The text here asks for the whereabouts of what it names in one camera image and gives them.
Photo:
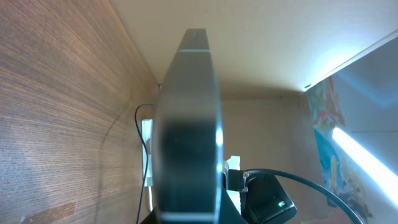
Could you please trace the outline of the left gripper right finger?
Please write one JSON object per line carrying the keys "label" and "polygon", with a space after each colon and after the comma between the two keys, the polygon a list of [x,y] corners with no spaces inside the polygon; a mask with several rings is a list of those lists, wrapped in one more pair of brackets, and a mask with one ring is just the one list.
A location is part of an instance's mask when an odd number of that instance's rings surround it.
{"label": "left gripper right finger", "polygon": [[247,224],[247,221],[238,212],[223,186],[220,187],[218,210],[218,224]]}

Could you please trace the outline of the teal screen Galaxy smartphone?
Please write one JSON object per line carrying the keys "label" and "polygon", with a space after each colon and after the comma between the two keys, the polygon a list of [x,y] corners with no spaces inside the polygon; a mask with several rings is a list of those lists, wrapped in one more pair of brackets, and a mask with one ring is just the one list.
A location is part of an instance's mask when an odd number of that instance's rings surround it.
{"label": "teal screen Galaxy smartphone", "polygon": [[223,131],[205,29],[187,29],[161,84],[152,137],[161,223],[217,223]]}

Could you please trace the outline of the white power strip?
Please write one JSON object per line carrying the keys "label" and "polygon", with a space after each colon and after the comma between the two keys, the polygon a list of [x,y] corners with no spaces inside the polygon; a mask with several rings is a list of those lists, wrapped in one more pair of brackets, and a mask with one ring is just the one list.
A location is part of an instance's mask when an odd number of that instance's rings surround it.
{"label": "white power strip", "polygon": [[152,119],[143,119],[141,121],[141,135],[144,140],[142,145],[143,174],[145,175],[144,186],[151,187],[152,183],[152,156],[150,153],[150,140],[152,138]]}

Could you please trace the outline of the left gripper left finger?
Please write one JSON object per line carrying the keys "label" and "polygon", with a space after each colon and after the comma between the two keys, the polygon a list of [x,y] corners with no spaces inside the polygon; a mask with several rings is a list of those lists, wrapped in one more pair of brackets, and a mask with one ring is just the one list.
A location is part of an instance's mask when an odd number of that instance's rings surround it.
{"label": "left gripper left finger", "polygon": [[146,216],[140,224],[157,224],[157,215],[155,210],[151,211],[148,216]]}

